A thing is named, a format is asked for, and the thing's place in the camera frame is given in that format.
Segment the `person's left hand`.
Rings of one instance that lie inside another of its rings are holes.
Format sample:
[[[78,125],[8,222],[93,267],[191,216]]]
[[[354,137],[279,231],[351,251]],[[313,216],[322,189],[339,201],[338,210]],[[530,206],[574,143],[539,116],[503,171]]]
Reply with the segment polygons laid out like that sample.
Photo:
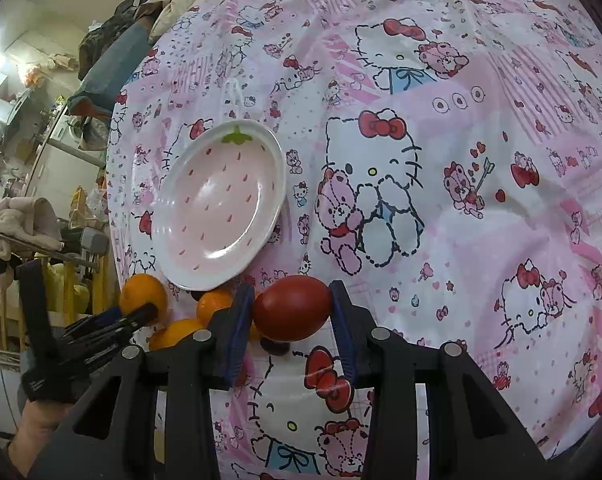
[[[22,476],[28,476],[39,452],[73,407],[54,401],[27,401],[24,404],[18,430],[7,448],[10,461]]]

